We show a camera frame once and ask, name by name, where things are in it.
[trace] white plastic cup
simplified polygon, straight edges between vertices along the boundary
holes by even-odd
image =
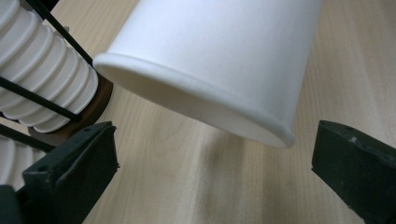
[[[142,0],[103,76],[150,101],[274,147],[292,124],[321,0]]]

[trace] wooden surface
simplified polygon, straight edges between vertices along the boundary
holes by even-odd
[[[131,0],[61,0],[53,14],[91,56]],[[116,87],[121,168],[86,223],[363,223],[313,172],[318,121],[396,147],[396,1],[324,0],[295,119],[296,144],[266,147]]]

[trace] metal bar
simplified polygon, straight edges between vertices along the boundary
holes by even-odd
[[[81,115],[74,114],[68,111],[67,109],[59,105],[56,105],[55,103],[35,94],[34,92],[28,91],[25,88],[20,87],[19,85],[11,81],[8,81],[3,77],[0,77],[0,86],[3,87],[4,89],[15,92],[16,94],[23,96],[24,98],[31,100],[39,105],[42,105],[52,111],[55,111],[56,113],[63,115],[73,121],[81,120]]]
[[[4,137],[13,139],[17,142],[23,143],[29,147],[33,147],[39,150],[42,150],[44,152],[50,152],[52,151],[55,147],[48,145],[47,143],[38,141],[37,139],[28,136],[26,134],[17,132],[11,128],[8,128],[7,126],[4,126],[3,124],[0,124],[0,134],[3,135]]]
[[[79,45],[79,43],[62,27],[62,25],[50,14],[46,7],[38,0],[26,0],[32,8],[41,16],[43,16],[58,32],[61,34],[67,42],[81,55],[87,63],[92,66],[91,56]]]

